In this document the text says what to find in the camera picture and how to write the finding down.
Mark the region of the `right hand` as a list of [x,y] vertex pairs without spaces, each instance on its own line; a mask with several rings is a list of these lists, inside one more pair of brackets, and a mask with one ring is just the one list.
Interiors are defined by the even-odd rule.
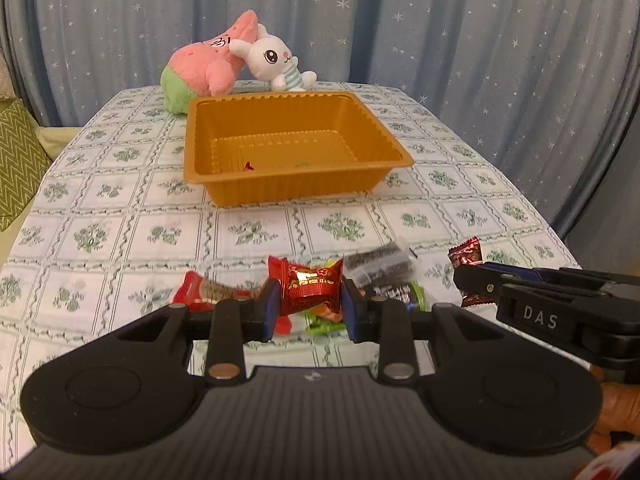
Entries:
[[597,455],[608,452],[612,447],[613,432],[628,432],[638,437],[640,432],[640,389],[636,385],[606,382],[604,370],[591,365],[590,372],[597,379],[602,390],[602,408],[593,433],[588,440],[588,448]]

